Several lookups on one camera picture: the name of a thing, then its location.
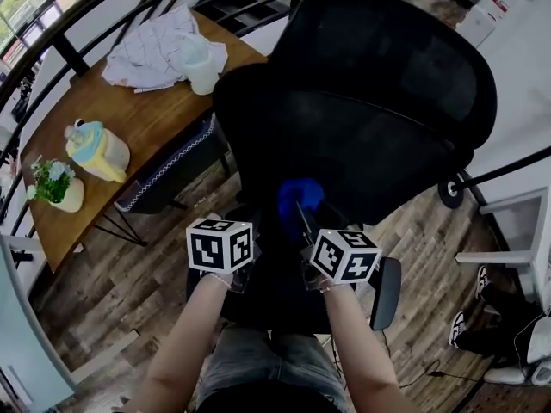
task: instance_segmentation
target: black pants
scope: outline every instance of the black pants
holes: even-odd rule
[[[484,356],[515,357],[518,354],[522,363],[526,362],[528,347],[536,317],[542,316],[542,310],[534,303],[512,293],[499,291],[489,284],[482,290],[482,298],[501,315],[499,327],[463,332],[455,341],[457,347]]]

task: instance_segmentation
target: armrest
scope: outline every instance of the armrest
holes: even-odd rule
[[[369,284],[375,289],[369,325],[373,330],[386,329],[392,323],[398,307],[402,286],[402,264],[395,258],[382,257],[379,270],[371,274]]]

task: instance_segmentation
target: black and white sneaker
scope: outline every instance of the black and white sneaker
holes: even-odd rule
[[[455,344],[455,340],[460,334],[462,334],[466,330],[467,330],[467,326],[465,326],[465,315],[463,314],[463,312],[459,311],[457,312],[457,315],[455,315],[454,322],[451,325],[448,344],[450,346],[454,346],[455,348],[457,348],[457,344]]]
[[[474,297],[476,299],[481,298],[482,289],[490,284],[488,276],[486,275],[486,266],[481,266],[479,268],[479,273],[477,274],[476,288],[474,289]]]

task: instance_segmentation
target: wooden table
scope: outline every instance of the wooden table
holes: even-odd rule
[[[194,16],[205,37],[226,44],[228,60],[224,71],[266,60],[216,23],[195,12]],[[134,94],[130,88],[111,86],[102,78],[105,64],[106,59],[100,60],[71,86],[40,123],[21,154],[26,185],[33,183],[30,165],[39,155],[45,159],[56,158],[69,162],[63,133],[65,127],[78,118],[85,121],[100,120],[130,148],[130,165],[125,184],[106,182],[89,175],[71,162],[77,177],[83,180],[85,186],[83,207],[77,213],[64,213],[43,200],[30,201],[34,227],[54,272],[132,183],[147,161],[212,107],[211,96],[195,95],[189,82],[141,94]]]

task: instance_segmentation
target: jeans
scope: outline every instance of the jeans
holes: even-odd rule
[[[217,391],[261,380],[314,389],[348,411],[343,382],[314,336],[231,325],[222,330],[198,390],[198,404]]]
[[[481,295],[487,304],[499,312],[501,324],[490,329],[463,332],[456,338],[455,344],[461,350],[484,356],[495,354],[515,357],[518,353],[520,361],[524,364],[534,330],[534,323],[530,322],[542,316],[542,310],[517,295],[499,291],[493,284],[487,285]]]

